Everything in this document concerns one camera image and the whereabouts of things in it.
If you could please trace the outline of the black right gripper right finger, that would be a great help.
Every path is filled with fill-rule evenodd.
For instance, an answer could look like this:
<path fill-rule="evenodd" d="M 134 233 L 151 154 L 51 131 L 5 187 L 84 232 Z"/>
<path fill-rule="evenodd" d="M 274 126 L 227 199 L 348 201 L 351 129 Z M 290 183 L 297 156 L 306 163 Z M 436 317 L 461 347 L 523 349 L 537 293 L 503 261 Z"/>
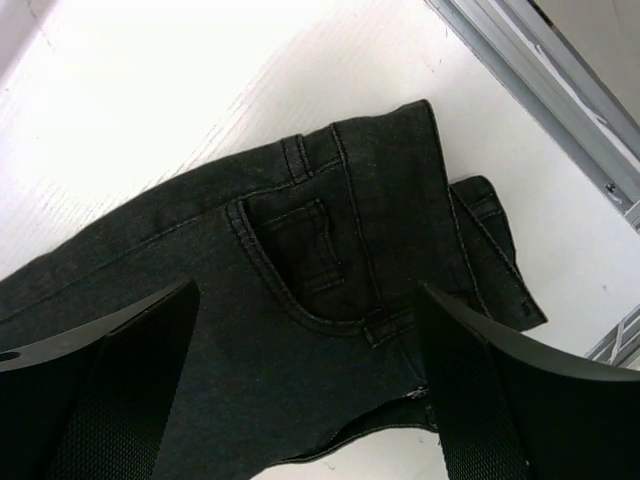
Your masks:
<path fill-rule="evenodd" d="M 557 350 L 425 283 L 417 327 L 449 478 L 638 478 L 638 371 Z"/>

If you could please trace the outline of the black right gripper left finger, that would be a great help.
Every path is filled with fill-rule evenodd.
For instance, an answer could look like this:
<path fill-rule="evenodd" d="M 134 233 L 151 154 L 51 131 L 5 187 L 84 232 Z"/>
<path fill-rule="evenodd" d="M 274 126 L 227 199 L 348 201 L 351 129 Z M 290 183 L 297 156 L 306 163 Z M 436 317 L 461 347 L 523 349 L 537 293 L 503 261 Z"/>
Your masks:
<path fill-rule="evenodd" d="M 2 478 L 150 478 L 199 298 L 185 280 L 2 352 Z"/>

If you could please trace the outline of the black trousers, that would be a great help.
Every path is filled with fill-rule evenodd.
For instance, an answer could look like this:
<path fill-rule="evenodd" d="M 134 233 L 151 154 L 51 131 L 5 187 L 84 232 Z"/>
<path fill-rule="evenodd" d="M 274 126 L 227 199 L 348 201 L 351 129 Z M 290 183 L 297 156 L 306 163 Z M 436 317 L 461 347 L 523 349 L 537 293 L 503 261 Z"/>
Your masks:
<path fill-rule="evenodd" d="M 157 479 L 249 479 L 371 431 L 428 428 L 412 297 L 526 331 L 546 318 L 490 182 L 448 180 L 425 100 L 208 163 L 1 283 L 1 344 L 186 276 L 200 291 Z"/>

